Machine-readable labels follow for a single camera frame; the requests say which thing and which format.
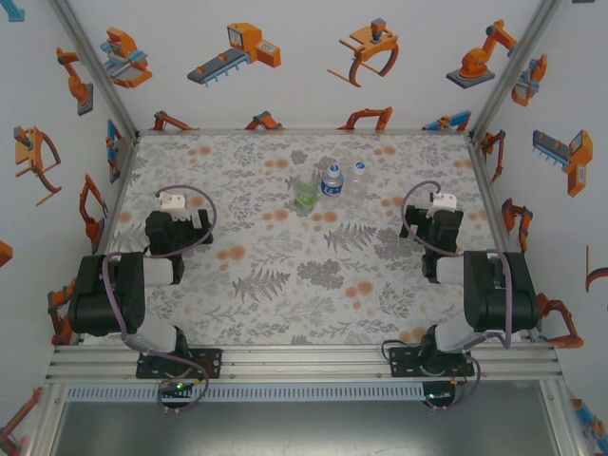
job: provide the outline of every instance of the glass panel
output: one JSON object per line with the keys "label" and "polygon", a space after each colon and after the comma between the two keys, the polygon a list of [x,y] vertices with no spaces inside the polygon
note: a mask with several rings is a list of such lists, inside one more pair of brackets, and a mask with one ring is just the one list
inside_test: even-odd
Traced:
{"label": "glass panel", "polygon": [[70,404],[54,454],[547,456],[555,454],[534,383],[483,383],[466,405],[420,402],[200,405]]}

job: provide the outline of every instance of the white wall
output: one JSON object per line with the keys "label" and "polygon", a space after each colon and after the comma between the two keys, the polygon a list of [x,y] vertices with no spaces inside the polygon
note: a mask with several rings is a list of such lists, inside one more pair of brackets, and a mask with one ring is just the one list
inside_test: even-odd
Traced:
{"label": "white wall", "polygon": [[[338,127],[356,110],[394,108],[389,127],[420,128],[442,115],[470,109],[476,115],[498,81],[462,89],[446,79],[463,56],[485,40],[485,28],[504,19],[519,39],[537,0],[72,0],[89,41],[105,41],[109,27],[130,34],[148,54],[154,76],[117,90],[140,129],[159,110],[202,128],[244,128],[269,110],[285,127]],[[338,43],[381,17],[399,35],[400,53],[384,78],[360,68],[356,88],[327,72],[348,74],[352,51]],[[231,70],[208,87],[186,75],[229,47],[226,27],[249,22],[281,48],[281,66],[262,63]],[[388,58],[376,56],[376,67]],[[500,75],[508,58],[498,45],[489,68]],[[373,121],[362,121],[372,126]]]}
{"label": "white wall", "polygon": [[[0,240],[13,249],[13,259],[0,268],[0,426],[43,382],[52,354],[52,326],[47,293],[75,277],[80,258],[90,255],[85,225],[78,212],[79,195],[88,173],[108,206],[118,182],[110,185],[105,150],[106,120],[111,117],[98,90],[92,112],[78,117],[67,88],[67,72],[57,63],[56,48],[74,50],[48,2],[19,0],[23,23],[9,23],[0,10]],[[84,82],[91,78],[74,65]],[[62,163],[48,171],[62,190],[41,206],[46,189],[32,173],[16,178],[26,164],[15,165],[12,129],[37,126],[55,143]],[[43,147],[43,159],[51,163]],[[102,216],[93,198],[89,214]]]}
{"label": "white wall", "polygon": [[[608,279],[596,280],[590,293],[585,292],[585,245],[591,247],[591,270],[608,266],[606,19],[607,2],[566,2],[533,55],[548,55],[541,91],[528,107],[504,102],[490,128],[506,132],[504,171],[494,184],[499,202],[512,197],[534,213],[526,260],[536,291],[569,307],[585,342],[580,349],[559,351],[564,375],[573,392],[603,420],[608,420],[603,387],[608,375]],[[561,167],[532,150],[536,129],[566,144],[581,129],[589,132],[594,158],[587,165],[586,188],[574,198],[567,194]],[[493,155],[488,159],[490,173],[496,166]],[[543,321],[543,333],[562,335],[565,328],[559,318],[551,317]]]}

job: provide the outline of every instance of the clear bottle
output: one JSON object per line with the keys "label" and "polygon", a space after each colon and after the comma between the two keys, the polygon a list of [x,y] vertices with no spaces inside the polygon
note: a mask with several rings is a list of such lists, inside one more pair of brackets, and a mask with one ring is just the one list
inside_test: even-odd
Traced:
{"label": "clear bottle", "polygon": [[295,205],[305,211],[312,211],[316,203],[317,180],[314,178],[314,170],[305,168],[295,180]]}
{"label": "clear bottle", "polygon": [[344,185],[344,176],[338,163],[330,164],[321,180],[321,192],[326,197],[339,197]]}
{"label": "clear bottle", "polygon": [[351,170],[344,190],[344,196],[349,206],[355,207],[362,204],[368,193],[368,181],[368,167],[362,161],[358,161]]}

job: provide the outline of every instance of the wall decal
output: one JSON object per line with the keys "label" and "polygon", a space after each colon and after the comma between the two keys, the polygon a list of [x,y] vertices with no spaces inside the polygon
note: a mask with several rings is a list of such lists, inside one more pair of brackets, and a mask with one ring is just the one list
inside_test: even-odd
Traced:
{"label": "wall decal", "polygon": [[78,337],[74,336],[74,332],[69,326],[67,315],[59,315],[59,310],[64,307],[72,298],[74,287],[76,286],[76,278],[73,278],[69,285],[62,288],[59,292],[48,292],[48,307],[47,311],[50,315],[50,321],[53,324],[55,334],[50,339],[50,343],[54,346],[69,345],[75,343]]}
{"label": "wall decal", "polygon": [[12,247],[0,240],[0,268],[12,259]]}
{"label": "wall decal", "polygon": [[[88,198],[88,192],[92,193],[95,200],[97,200],[97,202],[99,202],[102,206],[104,218],[99,221],[91,217],[86,211],[86,199]],[[105,201],[102,198],[102,194],[97,188],[97,185],[95,185],[93,179],[88,174],[85,174],[85,186],[80,194],[78,210],[80,211],[80,216],[85,221],[85,232],[86,236],[91,240],[91,251],[93,254],[95,254],[95,252],[97,252],[97,248],[99,247],[99,241],[102,238],[102,232],[104,231],[105,218],[107,217],[108,210],[107,206],[105,205]]]}
{"label": "wall decal", "polygon": [[463,131],[468,125],[468,120],[471,118],[471,111],[463,111],[453,116],[444,116],[422,127],[423,130],[446,130],[452,126],[456,126],[457,131]]}
{"label": "wall decal", "polygon": [[497,43],[507,48],[507,56],[511,56],[515,45],[517,45],[517,40],[504,31],[504,20],[496,21],[486,28],[485,34],[487,38],[484,46],[470,50],[463,57],[462,67],[446,75],[452,83],[462,88],[469,88],[494,79],[496,75],[487,69],[487,62],[492,57],[492,52]]}
{"label": "wall decal", "polygon": [[107,149],[107,164],[110,166],[110,183],[114,183],[114,181],[121,176],[121,167],[123,166],[124,157],[119,154],[118,140],[122,138],[123,135],[118,131],[116,125],[108,119],[105,148]]}
{"label": "wall decal", "polygon": [[608,267],[605,268],[597,268],[593,271],[589,272],[589,246],[586,246],[585,249],[585,291],[589,293],[589,287],[591,283],[599,278],[607,277],[608,278]]}
{"label": "wall decal", "polygon": [[581,130],[569,145],[534,130],[532,144],[548,160],[561,164],[561,170],[568,175],[568,195],[575,197],[585,188],[587,164],[593,159],[593,142],[585,130]]}
{"label": "wall decal", "polygon": [[346,123],[338,128],[338,130],[354,130],[356,122],[364,117],[377,117],[378,122],[376,124],[376,130],[384,130],[389,123],[390,116],[392,115],[392,107],[389,106],[386,109],[362,109],[355,111],[348,118]]}
{"label": "wall decal", "polygon": [[28,413],[36,407],[41,396],[42,388],[35,389],[28,401],[19,408],[19,411],[10,418],[9,422],[5,426],[0,427],[0,449],[2,449],[4,454],[8,454],[9,456],[24,454],[21,449],[28,443],[30,436],[25,435],[17,442],[13,437],[13,432],[28,416]]}
{"label": "wall decal", "polygon": [[107,54],[105,71],[112,82],[120,87],[133,88],[152,77],[148,70],[147,54],[137,49],[133,38],[114,27],[107,31],[107,40],[101,49]]}
{"label": "wall decal", "polygon": [[199,130],[199,128],[192,128],[190,125],[182,121],[178,121],[175,117],[169,116],[164,111],[158,111],[154,114],[154,126],[149,128],[154,131],[162,131],[167,124],[175,126],[179,130]]}
{"label": "wall decal", "polygon": [[254,118],[245,127],[246,130],[255,130],[259,126],[262,126],[266,130],[282,130],[283,125],[273,119],[273,116],[268,111],[264,111],[261,114],[254,116]]}
{"label": "wall decal", "polygon": [[0,4],[9,15],[9,22],[23,22],[26,20],[26,12],[17,8],[13,0],[0,0]]}
{"label": "wall decal", "polygon": [[93,110],[93,84],[83,84],[72,66],[74,62],[80,62],[76,52],[63,52],[60,47],[57,47],[57,62],[62,65],[69,78],[67,78],[67,86],[69,93],[76,99],[76,108],[79,116],[85,115]]}
{"label": "wall decal", "polygon": [[534,217],[532,211],[528,210],[525,206],[516,206],[513,204],[513,199],[509,198],[503,203],[503,220],[506,232],[511,233],[511,230],[515,227],[515,217],[520,217],[520,228],[517,234],[517,243],[522,249],[522,253],[528,248],[528,228],[530,221]]}
{"label": "wall decal", "polygon": [[[389,74],[390,69],[395,65],[397,56],[399,55],[399,45],[397,44],[399,36],[395,35],[387,28],[387,23],[384,20],[378,18],[375,21],[372,21],[369,26],[360,28],[349,36],[360,45],[354,46],[345,40],[340,40],[342,45],[351,49],[354,53],[349,77],[347,78],[337,71],[328,69],[333,76],[337,76],[355,87],[360,87],[361,85],[357,83],[356,77],[357,71],[361,66],[370,69],[379,76],[384,77]],[[390,51],[390,56],[381,69],[376,69],[373,66],[366,64],[371,57],[385,50]]]}
{"label": "wall decal", "polygon": [[488,155],[492,155],[494,151],[494,144],[498,143],[498,163],[496,165],[496,171],[492,176],[492,183],[503,173],[503,153],[504,153],[504,130],[499,131],[496,135],[491,133],[485,133],[484,140],[480,144],[480,149],[484,153],[484,157],[487,160]]}
{"label": "wall decal", "polygon": [[511,90],[511,99],[518,105],[528,106],[528,103],[541,89],[541,81],[547,70],[547,54],[540,59],[530,60],[528,68],[522,72],[520,79]]}
{"label": "wall decal", "polygon": [[606,425],[604,425],[580,399],[572,399],[572,406],[582,424],[581,427],[584,438],[590,439],[601,451],[601,453],[596,453],[595,450],[593,450],[595,455],[601,456],[602,454],[608,454]]}
{"label": "wall decal", "polygon": [[[55,144],[53,144],[53,141],[50,140],[47,134],[40,131],[35,126],[28,128],[27,130],[24,130],[21,126],[16,126],[13,130],[13,136],[16,140],[15,164],[28,162],[28,167],[19,171],[17,174],[15,174],[15,176],[20,178],[28,171],[31,171],[49,191],[48,195],[36,203],[36,206],[39,206],[50,197],[61,191],[61,187],[56,187],[51,184],[45,174],[47,171],[61,163],[59,153],[57,152]],[[42,160],[43,143],[47,144],[48,148],[50,149],[50,153],[53,155],[53,159],[55,160],[55,163],[48,167],[44,166]]]}
{"label": "wall decal", "polygon": [[546,318],[553,311],[559,312],[568,330],[568,335],[547,339],[547,342],[559,349],[578,349],[582,347],[584,341],[579,337],[572,314],[568,311],[566,305],[558,299],[549,299],[544,293],[538,294],[537,299],[541,304],[541,318]]}
{"label": "wall decal", "polygon": [[260,61],[269,67],[281,65],[281,49],[262,39],[262,30],[246,22],[228,26],[230,46],[218,57],[198,66],[188,73],[188,79],[195,83],[209,86],[210,81],[217,81],[219,75],[228,75],[228,70],[245,62],[252,64]]}

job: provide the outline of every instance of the floral tablecloth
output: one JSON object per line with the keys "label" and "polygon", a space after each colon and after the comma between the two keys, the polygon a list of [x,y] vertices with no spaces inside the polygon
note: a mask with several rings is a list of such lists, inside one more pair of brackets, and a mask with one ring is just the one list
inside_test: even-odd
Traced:
{"label": "floral tablecloth", "polygon": [[[302,166],[360,160],[370,171],[364,201],[331,210],[296,209]],[[434,179],[458,198],[459,247],[493,246],[463,136],[143,136],[120,209],[112,251],[147,244],[154,192],[186,183],[218,206],[212,245],[184,257],[176,286],[146,289],[146,309],[182,328],[191,344],[368,344],[419,340],[462,311],[459,287],[429,284],[423,249],[399,238],[400,204],[418,181]],[[428,204],[428,191],[412,202]],[[195,212],[209,205],[185,192]]]}

